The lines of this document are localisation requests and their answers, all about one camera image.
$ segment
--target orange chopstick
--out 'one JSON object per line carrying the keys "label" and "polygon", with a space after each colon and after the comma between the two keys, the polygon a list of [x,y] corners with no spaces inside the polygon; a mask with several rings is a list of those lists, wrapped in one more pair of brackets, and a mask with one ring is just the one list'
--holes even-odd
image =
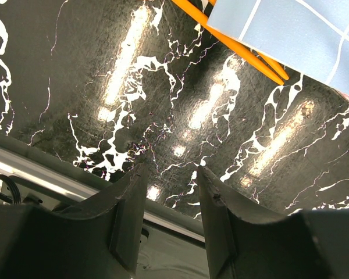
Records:
{"label": "orange chopstick", "polygon": [[271,80],[276,83],[283,85],[283,81],[280,77],[274,73],[270,68],[267,67],[261,60],[259,60],[252,52],[250,52],[244,45],[241,43],[225,36],[224,34],[216,31],[215,29],[207,25],[208,17],[198,10],[192,3],[188,0],[172,0],[181,10],[186,12],[191,16],[195,21],[207,29],[212,35],[214,35],[218,40],[223,42],[227,47],[232,51],[246,60],[249,64],[258,69],[261,73],[269,77]]}
{"label": "orange chopstick", "polygon": [[[217,0],[208,0],[208,2],[212,5],[212,6],[215,6]],[[260,53],[260,52],[257,52],[258,54],[260,54],[261,58],[263,60],[266,61],[266,63],[271,67],[273,68],[274,71],[276,71],[278,73],[278,75],[280,75],[281,77],[283,77],[285,80],[288,80],[290,77],[289,75],[286,73],[286,71],[284,70],[284,68],[277,62],[275,61],[274,59]]]}

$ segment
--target black marble surface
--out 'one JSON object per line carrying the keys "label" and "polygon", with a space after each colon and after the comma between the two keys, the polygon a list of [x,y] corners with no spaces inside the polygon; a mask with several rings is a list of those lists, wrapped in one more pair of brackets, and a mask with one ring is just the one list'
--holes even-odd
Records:
{"label": "black marble surface", "polygon": [[198,219],[199,164],[277,212],[349,208],[349,102],[287,71],[170,0],[0,0],[0,133],[111,181],[146,160],[148,197]]}

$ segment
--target black cable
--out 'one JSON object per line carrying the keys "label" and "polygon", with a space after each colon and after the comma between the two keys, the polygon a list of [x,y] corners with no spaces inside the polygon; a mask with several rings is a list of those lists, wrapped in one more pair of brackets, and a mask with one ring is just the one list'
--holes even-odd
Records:
{"label": "black cable", "polygon": [[9,197],[3,193],[0,193],[0,200],[13,205],[19,205],[21,203],[21,194],[15,182],[3,174],[0,174],[0,180],[8,186],[9,191],[12,194],[12,197]]}

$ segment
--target black plastic part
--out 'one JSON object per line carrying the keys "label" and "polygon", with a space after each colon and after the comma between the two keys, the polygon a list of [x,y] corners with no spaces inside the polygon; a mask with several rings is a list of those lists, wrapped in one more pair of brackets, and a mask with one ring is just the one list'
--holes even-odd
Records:
{"label": "black plastic part", "polygon": [[31,199],[36,199],[37,201],[40,199],[43,202],[46,202],[47,200],[53,200],[51,204],[55,204],[54,201],[58,201],[57,204],[59,205],[75,205],[77,204],[76,201],[69,198],[68,196],[61,195],[57,192],[54,192],[50,189],[47,189],[43,186],[40,186],[38,184],[35,184],[29,180],[17,177],[17,176],[9,176],[17,185],[19,191],[21,192],[22,198],[25,199],[27,196]]}
{"label": "black plastic part", "polygon": [[199,241],[197,239],[194,239],[192,237],[188,237],[187,235],[184,235],[184,234],[181,234],[179,232],[173,231],[173,230],[171,230],[169,228],[166,228],[166,227],[161,226],[159,224],[155,224],[155,223],[150,222],[148,220],[144,220],[144,225],[149,226],[151,228],[154,228],[154,229],[156,229],[158,231],[161,231],[161,232],[163,232],[165,234],[168,234],[168,235],[171,235],[173,237],[176,237],[176,238],[178,238],[178,239],[180,239],[182,241],[186,241],[186,242],[188,242],[191,245],[195,245],[197,247],[205,249],[205,243],[204,242]]}
{"label": "black plastic part", "polygon": [[146,191],[147,168],[140,164],[58,214],[0,206],[0,278],[131,279]]}
{"label": "black plastic part", "polygon": [[211,279],[349,278],[349,210],[281,216],[199,167]]}
{"label": "black plastic part", "polygon": [[0,200],[7,202],[9,204],[14,204],[14,205],[21,204],[22,202],[21,194],[15,182],[10,177],[5,176],[3,174],[0,174],[0,180],[4,182],[3,186],[7,187],[11,194],[11,197],[10,197],[0,192]]}
{"label": "black plastic part", "polygon": [[[18,141],[12,137],[6,137],[0,134],[0,149],[2,149],[4,152],[10,152],[10,158],[14,156],[16,157],[16,160],[18,162],[30,161],[36,163],[38,165],[41,165],[42,167],[48,168],[49,172],[54,173],[56,176],[62,175],[71,178],[72,180],[83,183],[84,185],[93,189],[103,190],[109,187],[110,185],[108,181],[103,180],[98,176],[84,171],[81,168],[74,167],[72,164],[68,162],[60,161],[58,158],[50,154],[47,154],[33,146],[28,146],[24,142]],[[4,163],[10,165],[10,161],[5,161]],[[33,193],[34,196],[36,196],[38,193],[49,195],[46,189],[40,185],[38,185],[35,188],[29,187],[25,184],[23,184],[23,186],[36,191],[35,193]],[[63,204],[71,204],[72,202],[65,201],[62,197],[59,197],[57,193],[55,193],[54,197],[55,199],[61,201]],[[145,211],[155,215],[160,219],[164,219],[170,223],[178,225],[179,227],[182,227],[185,230],[189,230],[200,236],[204,236],[201,222],[199,222],[198,220],[194,220],[193,218],[189,218],[188,216],[181,214],[180,212],[177,212],[173,209],[166,208],[165,206],[162,206],[154,201],[147,199]]]}

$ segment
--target orange stick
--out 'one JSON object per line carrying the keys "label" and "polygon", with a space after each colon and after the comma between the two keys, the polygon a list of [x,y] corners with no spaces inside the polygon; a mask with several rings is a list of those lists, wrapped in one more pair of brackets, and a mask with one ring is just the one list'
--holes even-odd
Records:
{"label": "orange stick", "polygon": [[[212,6],[215,6],[217,0],[208,0],[209,3],[211,3]],[[267,62],[267,64],[273,68],[274,71],[278,73],[281,77],[283,77],[285,80],[288,80],[290,77],[284,70],[284,68],[275,60],[273,60],[270,57],[267,57],[266,55],[258,52],[260,54],[261,58]]]}
{"label": "orange stick", "polygon": [[232,51],[246,60],[249,64],[258,69],[261,73],[269,77],[271,80],[276,83],[283,85],[283,81],[280,77],[274,73],[270,68],[267,67],[261,60],[259,60],[252,52],[250,52],[244,45],[241,43],[225,36],[224,34],[216,31],[215,29],[207,26],[208,17],[198,10],[193,4],[188,0],[172,0],[181,10],[186,12],[191,16],[195,21],[207,29],[213,36],[215,36],[219,41],[223,42],[227,47]]}

